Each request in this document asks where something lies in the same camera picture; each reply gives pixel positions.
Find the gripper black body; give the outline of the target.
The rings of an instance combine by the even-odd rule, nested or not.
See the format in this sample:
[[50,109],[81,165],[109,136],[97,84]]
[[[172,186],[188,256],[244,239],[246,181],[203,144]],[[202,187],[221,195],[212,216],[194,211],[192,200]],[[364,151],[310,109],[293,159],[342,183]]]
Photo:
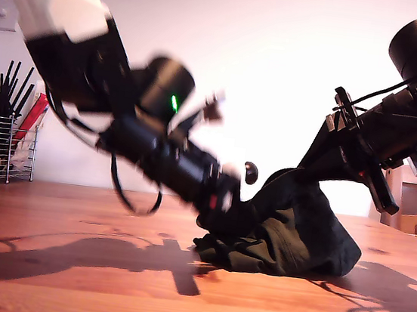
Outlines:
[[342,88],[335,89],[338,111],[326,118],[335,132],[347,161],[367,166],[367,187],[376,209],[395,215],[393,198],[383,171],[396,169],[408,159],[417,175],[417,104],[410,94],[390,94],[377,106],[356,114],[356,106]]

